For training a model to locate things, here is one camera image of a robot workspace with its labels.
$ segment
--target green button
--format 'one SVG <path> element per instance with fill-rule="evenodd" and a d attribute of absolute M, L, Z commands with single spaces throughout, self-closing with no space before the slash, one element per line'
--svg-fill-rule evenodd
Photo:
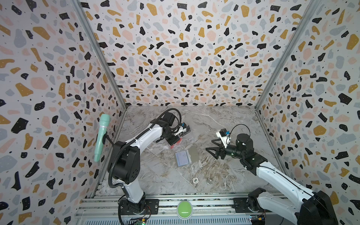
<path fill-rule="evenodd" d="M 190 204 L 190 202 L 188 201 L 182 201 L 180 202 L 180 204 L 177 206 L 177 213 L 181 218 L 188 218 L 189 216 L 191 216 L 192 213 L 192 206 Z"/>

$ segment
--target mint green microphone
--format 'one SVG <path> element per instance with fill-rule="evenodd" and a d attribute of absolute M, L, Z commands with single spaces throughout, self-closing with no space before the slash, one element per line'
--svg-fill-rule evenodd
<path fill-rule="evenodd" d="M 96 139 L 96 145 L 95 145 L 95 157 L 94 161 L 99 161 L 101 154 L 103 152 L 103 137 L 106 134 L 106 129 L 109 126 L 110 123 L 110 116 L 107 114 L 102 114 L 99 121 L 99 133 L 98 138 Z"/>

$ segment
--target terrazzo wallpaper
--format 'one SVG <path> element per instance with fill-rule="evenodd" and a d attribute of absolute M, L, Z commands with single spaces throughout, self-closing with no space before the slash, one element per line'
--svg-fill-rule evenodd
<path fill-rule="evenodd" d="M 323 1 L 260 113 L 288 173 L 359 224 L 359 0 Z"/>
<path fill-rule="evenodd" d="M 118 100 L 69 1 L 1 1 L 0 18 L 0 224 L 72 224 Z"/>
<path fill-rule="evenodd" d="M 127 105 L 254 105 L 306 0 L 80 0 Z"/>

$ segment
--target marble floor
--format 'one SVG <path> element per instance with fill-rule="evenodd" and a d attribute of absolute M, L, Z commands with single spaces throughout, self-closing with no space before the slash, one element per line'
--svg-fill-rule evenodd
<path fill-rule="evenodd" d="M 128 108 L 119 140 L 126 141 L 144 130 L 149 122 L 157 118 L 169 107 L 131 106 Z M 166 140 L 153 142 L 141 154 L 141 170 L 138 176 L 140 186 L 147 194 L 179 194 L 179 193 L 228 193 L 250 192 L 261 187 L 268 191 L 275 190 L 268 182 L 254 176 L 244 169 L 239 159 L 226 156 L 224 160 L 213 158 L 205 151 L 206 147 L 215 147 L 211 143 L 216 139 L 216 131 L 222 128 L 231 129 L 239 123 L 246 124 L 251 130 L 254 149 L 263 155 L 275 167 L 279 167 L 267 142 L 264 132 L 255 115 L 255 109 L 248 106 L 231 107 L 175 107 L 181 112 L 182 121 L 190 125 L 191 132 L 183 136 L 181 145 L 170 149 Z M 237 126 L 232 137 L 234 144 L 236 135 L 248 133 L 245 126 Z M 192 164 L 178 167 L 175 152 L 195 146 L 200 160 Z M 108 173 L 97 195 L 122 195 L 121 188 L 109 188 Z"/>

